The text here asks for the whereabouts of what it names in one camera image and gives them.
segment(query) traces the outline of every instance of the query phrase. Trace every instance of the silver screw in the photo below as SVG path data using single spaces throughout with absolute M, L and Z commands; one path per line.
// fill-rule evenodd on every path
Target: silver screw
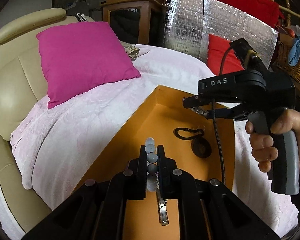
M 220 181 L 217 179 L 211 179 L 210 180 L 210 184 L 213 186 L 219 186 L 220 185 Z
M 131 175 L 133 174 L 133 171 L 132 171 L 132 170 L 125 170 L 125 171 L 123 172 L 123 174 L 124 174 L 124 176 L 129 177 L 129 176 L 131 176 Z
M 93 186 L 94 184 L 96 183 L 96 181 L 94 179 L 87 179 L 84 184 L 87 186 L 87 187 L 91 187 Z
M 173 173 L 174 175 L 176 175 L 176 176 L 180 176 L 180 175 L 182 174 L 182 170 L 174 169 L 174 170 L 172 171 L 172 173 Z

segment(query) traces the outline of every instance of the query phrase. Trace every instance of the white blanket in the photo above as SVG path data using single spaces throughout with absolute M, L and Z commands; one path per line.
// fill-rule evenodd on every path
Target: white blanket
M 198 80 L 213 76 L 196 58 L 150 48 L 134 66 L 142 77 L 105 84 L 47 109 L 41 99 L 11 135 L 13 155 L 25 188 L 32 188 L 54 209 L 72 192 L 105 146 L 159 84 L 192 94 Z M 266 174 L 252 158 L 244 122 L 237 123 L 234 192 L 279 236 L 297 224 L 289 196 L 270 191 Z

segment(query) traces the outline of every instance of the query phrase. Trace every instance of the magenta cushion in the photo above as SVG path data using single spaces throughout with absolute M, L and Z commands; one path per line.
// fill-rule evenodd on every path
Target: magenta cushion
M 54 26 L 37 39 L 49 109 L 99 85 L 141 77 L 106 22 Z

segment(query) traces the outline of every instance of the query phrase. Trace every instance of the gripper handle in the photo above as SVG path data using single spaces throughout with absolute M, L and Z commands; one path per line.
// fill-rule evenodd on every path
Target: gripper handle
M 258 111 L 248 115 L 258 134 L 271 135 L 273 147 L 278 149 L 278 158 L 271 162 L 268 179 L 271 191 L 278 194 L 297 195 L 299 193 L 299 155 L 294 131 L 284 134 L 272 134 L 271 125 L 278 119 L 286 108 L 277 108 L 269 112 Z

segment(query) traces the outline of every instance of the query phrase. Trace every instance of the orange box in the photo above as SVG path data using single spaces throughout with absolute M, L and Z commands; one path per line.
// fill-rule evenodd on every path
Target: orange box
M 139 157 L 140 146 L 144 145 L 148 137 L 154 138 L 156 146 L 163 145 L 166 156 L 174 159 L 178 168 L 189 172 L 194 178 L 205 181 L 212 178 L 221 180 L 220 159 L 212 120 L 207 120 L 182 106 L 182 99 L 189 96 L 192 95 L 162 85 L 157 86 L 101 152 L 76 188 L 86 179 L 102 182 L 123 171 L 129 160 Z M 225 162 L 226 185 L 232 189 L 235 160 L 234 123 L 233 120 L 218 119 L 217 126 Z M 191 141 L 180 140 L 173 134 L 173 130 L 178 127 L 203 128 L 204 138 L 211 144 L 211 156 L 202 159 L 194 155 Z M 167 210 L 169 225 L 161 226 L 155 192 L 147 192 L 143 201 L 128 200 L 123 239 L 180 239 L 178 201 L 168 200 Z

